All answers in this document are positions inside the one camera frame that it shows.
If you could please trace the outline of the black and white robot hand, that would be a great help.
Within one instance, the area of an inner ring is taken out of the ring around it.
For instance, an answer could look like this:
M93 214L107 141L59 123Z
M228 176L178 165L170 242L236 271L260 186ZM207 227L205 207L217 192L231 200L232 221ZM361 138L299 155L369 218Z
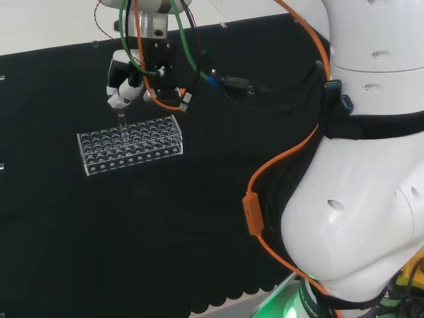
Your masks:
M116 50L107 75L108 104L121 110L129 106L144 90L144 75L130 61L125 50Z

